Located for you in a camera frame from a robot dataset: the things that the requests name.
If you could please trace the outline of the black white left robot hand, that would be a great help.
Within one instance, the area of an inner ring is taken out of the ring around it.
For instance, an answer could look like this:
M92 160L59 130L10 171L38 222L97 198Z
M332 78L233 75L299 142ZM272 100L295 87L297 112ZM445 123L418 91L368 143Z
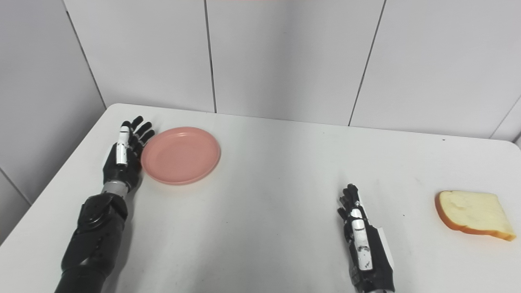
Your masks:
M144 147L154 135L151 122L145 122L142 116L132 122L124 121L104 164L103 182L119 181L125 184L128 192L133 191L140 181Z

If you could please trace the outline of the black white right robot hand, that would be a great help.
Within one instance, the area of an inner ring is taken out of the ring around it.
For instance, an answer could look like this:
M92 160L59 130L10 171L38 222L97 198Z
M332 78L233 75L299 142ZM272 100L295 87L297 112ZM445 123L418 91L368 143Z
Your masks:
M394 293L393 267L386 252L383 234L372 226L359 197L357 186L342 191L337 213L343 221L352 264L350 279L358 293Z

